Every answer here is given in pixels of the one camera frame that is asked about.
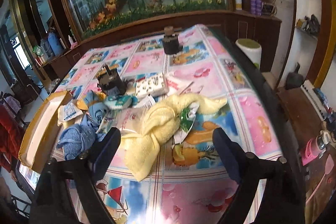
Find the pink cup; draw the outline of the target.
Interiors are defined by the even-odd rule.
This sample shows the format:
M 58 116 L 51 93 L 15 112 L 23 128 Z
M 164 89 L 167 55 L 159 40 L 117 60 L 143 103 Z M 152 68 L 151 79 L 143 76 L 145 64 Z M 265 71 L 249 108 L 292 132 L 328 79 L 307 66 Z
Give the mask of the pink cup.
M 328 132 L 323 132 L 321 135 L 311 138 L 300 151 L 302 165 L 306 166 L 317 157 L 321 158 L 329 143 L 330 135 Z

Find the yellow snack bag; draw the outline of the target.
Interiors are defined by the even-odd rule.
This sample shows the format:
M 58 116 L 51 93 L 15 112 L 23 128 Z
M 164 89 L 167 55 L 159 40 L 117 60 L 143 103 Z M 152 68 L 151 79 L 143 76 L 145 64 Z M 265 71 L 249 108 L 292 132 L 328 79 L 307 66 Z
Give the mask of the yellow snack bag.
M 103 92 L 93 92 L 94 94 L 94 99 L 89 102 L 85 103 L 84 98 L 80 98 L 79 100 L 74 100 L 75 105 L 82 111 L 87 111 L 90 106 L 93 104 L 96 104 L 98 102 L 103 102 L 106 99 L 106 94 Z

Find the blue thermos jug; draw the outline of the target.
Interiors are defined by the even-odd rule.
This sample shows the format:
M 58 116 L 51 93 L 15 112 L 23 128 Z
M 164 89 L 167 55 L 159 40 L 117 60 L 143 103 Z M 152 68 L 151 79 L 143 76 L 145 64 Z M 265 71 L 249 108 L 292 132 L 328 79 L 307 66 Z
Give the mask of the blue thermos jug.
M 54 55 L 55 56 L 61 55 L 64 48 L 63 48 L 60 40 L 58 39 L 58 37 L 53 32 L 48 33 L 48 41 L 49 41 L 49 44 L 51 46 L 51 49 L 54 52 Z

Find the yellow cardboard box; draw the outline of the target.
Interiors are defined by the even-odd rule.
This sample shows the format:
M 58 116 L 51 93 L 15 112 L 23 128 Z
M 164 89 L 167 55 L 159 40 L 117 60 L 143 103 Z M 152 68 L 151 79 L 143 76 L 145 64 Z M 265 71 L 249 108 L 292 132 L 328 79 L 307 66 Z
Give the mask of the yellow cardboard box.
M 58 109 L 71 100 L 70 92 L 64 90 L 50 94 L 42 103 L 26 129 L 18 153 L 24 166 L 37 173 L 42 172 L 60 130 Z

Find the large black electric motor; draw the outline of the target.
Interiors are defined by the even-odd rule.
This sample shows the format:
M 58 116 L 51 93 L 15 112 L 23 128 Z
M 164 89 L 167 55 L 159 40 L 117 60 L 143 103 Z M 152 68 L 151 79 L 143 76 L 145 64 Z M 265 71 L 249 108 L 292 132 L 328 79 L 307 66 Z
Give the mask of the large black electric motor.
M 103 66 L 104 72 L 97 77 L 98 87 L 108 97 L 123 96 L 126 85 L 118 74 L 116 68 L 110 69 L 108 64 Z

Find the long yellow towel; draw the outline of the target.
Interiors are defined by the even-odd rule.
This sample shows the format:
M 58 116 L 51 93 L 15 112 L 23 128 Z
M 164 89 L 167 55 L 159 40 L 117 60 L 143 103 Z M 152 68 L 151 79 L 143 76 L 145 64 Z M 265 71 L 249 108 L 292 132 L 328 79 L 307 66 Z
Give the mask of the long yellow towel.
M 227 104 L 227 98 L 212 99 L 196 93 L 171 95 L 147 110 L 141 118 L 139 133 L 122 134 L 124 164 L 137 181 L 146 178 L 161 146 L 179 129 L 180 115 L 191 103 L 199 104 L 200 114 L 214 114 Z

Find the green white snack packet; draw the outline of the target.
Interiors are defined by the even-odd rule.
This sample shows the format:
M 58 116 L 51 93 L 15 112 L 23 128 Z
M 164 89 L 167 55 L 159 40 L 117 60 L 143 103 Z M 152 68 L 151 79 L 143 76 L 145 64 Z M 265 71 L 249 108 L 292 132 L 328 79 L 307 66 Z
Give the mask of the green white snack packet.
M 182 110 L 179 129 L 173 136 L 174 144 L 181 144 L 186 139 L 196 120 L 198 108 L 199 104 L 193 102 Z

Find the white blue print packet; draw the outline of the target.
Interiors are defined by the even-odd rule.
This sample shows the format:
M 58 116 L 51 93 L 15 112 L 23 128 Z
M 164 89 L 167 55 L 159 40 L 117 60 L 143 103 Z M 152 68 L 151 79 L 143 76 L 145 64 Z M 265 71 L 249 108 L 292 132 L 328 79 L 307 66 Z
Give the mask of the white blue print packet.
M 83 112 L 72 102 L 58 108 L 58 125 L 64 128 L 74 124 L 76 118 L 81 117 Z

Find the dark wooden cabinet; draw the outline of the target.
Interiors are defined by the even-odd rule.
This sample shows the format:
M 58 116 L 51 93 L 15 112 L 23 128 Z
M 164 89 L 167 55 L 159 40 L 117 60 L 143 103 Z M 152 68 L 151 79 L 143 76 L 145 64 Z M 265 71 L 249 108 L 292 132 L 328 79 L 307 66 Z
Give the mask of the dark wooden cabinet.
M 245 11 L 203 10 L 155 16 L 87 38 L 74 49 L 48 61 L 40 69 L 45 70 L 51 80 L 62 79 L 91 48 L 113 46 L 161 34 L 165 26 L 173 26 L 176 31 L 182 31 L 196 24 L 204 24 L 218 36 L 227 37 L 232 43 L 241 38 L 258 42 L 262 47 L 260 70 L 269 72 L 276 54 L 281 23 L 274 16 L 255 16 Z

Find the large blue towel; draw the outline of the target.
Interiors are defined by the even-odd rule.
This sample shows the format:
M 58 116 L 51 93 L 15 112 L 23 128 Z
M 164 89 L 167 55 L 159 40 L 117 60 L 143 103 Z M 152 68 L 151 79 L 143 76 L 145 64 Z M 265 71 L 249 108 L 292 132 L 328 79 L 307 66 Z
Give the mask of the large blue towel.
M 99 124 L 85 114 L 80 123 L 66 128 L 60 135 L 57 149 L 62 149 L 65 160 L 72 160 L 92 147 L 94 142 L 104 139 L 106 133 L 98 130 Z

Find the person in red jacket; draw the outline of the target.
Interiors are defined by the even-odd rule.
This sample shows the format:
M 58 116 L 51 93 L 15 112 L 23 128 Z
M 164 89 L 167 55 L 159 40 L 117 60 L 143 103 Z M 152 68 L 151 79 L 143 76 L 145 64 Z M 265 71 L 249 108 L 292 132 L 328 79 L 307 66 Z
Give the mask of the person in red jacket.
M 18 188 L 22 187 L 17 179 L 16 166 L 19 161 L 19 150 L 25 134 L 24 129 L 1 105 L 1 167 L 7 170 L 11 178 L 17 184 Z

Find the teal cartoon tissue pack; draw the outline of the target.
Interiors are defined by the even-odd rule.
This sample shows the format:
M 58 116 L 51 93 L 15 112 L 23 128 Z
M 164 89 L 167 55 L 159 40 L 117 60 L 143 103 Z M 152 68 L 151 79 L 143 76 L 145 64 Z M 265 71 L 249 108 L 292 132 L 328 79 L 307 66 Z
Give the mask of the teal cartoon tissue pack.
M 104 104 L 110 110 L 122 110 L 129 108 L 132 105 L 132 98 L 129 95 L 112 97 L 108 96 L 104 100 Z

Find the white red text bag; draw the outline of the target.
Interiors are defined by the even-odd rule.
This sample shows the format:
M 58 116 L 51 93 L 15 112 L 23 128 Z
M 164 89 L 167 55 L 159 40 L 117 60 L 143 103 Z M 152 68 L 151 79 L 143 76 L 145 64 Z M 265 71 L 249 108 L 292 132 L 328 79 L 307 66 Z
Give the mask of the white red text bag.
M 141 118 L 146 114 L 145 108 L 127 108 L 111 110 L 104 116 L 96 134 L 107 134 L 112 127 L 121 134 L 139 133 Z

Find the small blue towel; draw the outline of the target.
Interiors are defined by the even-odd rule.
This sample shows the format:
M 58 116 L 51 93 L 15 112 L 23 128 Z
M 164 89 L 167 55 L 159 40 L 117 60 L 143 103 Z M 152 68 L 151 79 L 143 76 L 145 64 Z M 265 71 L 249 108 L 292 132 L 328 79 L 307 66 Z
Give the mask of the small blue towel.
M 97 93 L 90 90 L 84 96 L 83 101 L 88 107 L 92 120 L 100 125 L 103 118 L 109 112 L 109 108 L 104 104 L 104 100 Z

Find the lemon print tissue pack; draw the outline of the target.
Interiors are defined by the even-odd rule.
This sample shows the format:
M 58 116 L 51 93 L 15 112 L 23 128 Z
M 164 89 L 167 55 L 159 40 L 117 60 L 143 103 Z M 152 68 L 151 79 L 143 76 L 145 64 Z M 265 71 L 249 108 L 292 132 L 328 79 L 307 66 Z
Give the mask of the lemon print tissue pack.
M 138 99 L 146 96 L 157 97 L 167 94 L 168 91 L 166 77 L 163 73 L 159 73 L 138 82 L 135 87 L 135 96 Z

